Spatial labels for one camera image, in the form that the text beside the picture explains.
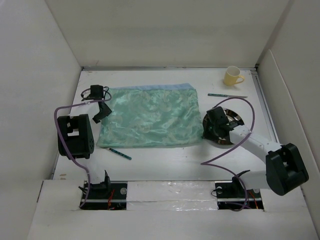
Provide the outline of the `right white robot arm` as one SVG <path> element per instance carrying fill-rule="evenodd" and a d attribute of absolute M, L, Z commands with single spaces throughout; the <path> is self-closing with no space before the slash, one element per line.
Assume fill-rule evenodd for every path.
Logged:
<path fill-rule="evenodd" d="M 245 170 L 232 178 L 231 191 L 235 196 L 243 197 L 251 189 L 269 189 L 284 196 L 309 180 L 297 146 L 283 145 L 253 133 L 243 121 L 237 118 L 230 121 L 222 107 L 206 112 L 203 127 L 205 139 L 216 143 L 226 140 L 233 147 L 243 147 L 265 165 L 264 170 Z"/>

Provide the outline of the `green patterned cloth napkin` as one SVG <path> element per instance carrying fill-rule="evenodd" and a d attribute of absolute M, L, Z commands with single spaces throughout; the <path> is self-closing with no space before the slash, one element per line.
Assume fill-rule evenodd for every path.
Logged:
<path fill-rule="evenodd" d="M 101 122 L 100 148 L 162 148 L 198 144 L 203 126 L 198 94 L 189 83 L 109 90 L 111 114 Z"/>

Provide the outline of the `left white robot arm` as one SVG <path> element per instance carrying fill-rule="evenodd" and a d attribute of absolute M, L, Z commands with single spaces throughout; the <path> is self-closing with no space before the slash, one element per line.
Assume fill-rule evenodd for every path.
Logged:
<path fill-rule="evenodd" d="M 53 113 L 58 152 L 85 171 L 89 186 L 92 184 L 90 167 L 77 160 L 88 160 L 95 150 L 92 124 L 100 124 L 112 113 L 107 105 L 112 99 L 109 89 L 107 86 L 91 85 L 80 94 L 81 103 L 59 106 Z"/>

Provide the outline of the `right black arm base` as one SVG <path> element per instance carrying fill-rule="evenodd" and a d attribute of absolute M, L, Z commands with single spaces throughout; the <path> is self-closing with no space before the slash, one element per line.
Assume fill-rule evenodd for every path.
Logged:
<path fill-rule="evenodd" d="M 266 172 L 244 170 L 231 180 L 216 181 L 211 195 L 219 210 L 263 210 L 261 188 L 267 187 Z"/>

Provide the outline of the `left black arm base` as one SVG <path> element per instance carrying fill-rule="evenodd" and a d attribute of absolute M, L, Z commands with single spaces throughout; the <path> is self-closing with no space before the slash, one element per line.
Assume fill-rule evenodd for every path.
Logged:
<path fill-rule="evenodd" d="M 104 171 L 104 180 L 100 183 L 90 184 L 88 196 L 88 183 L 78 187 L 82 191 L 79 208 L 81 210 L 107 210 L 122 211 L 127 209 L 127 181 L 111 181 L 107 171 Z"/>

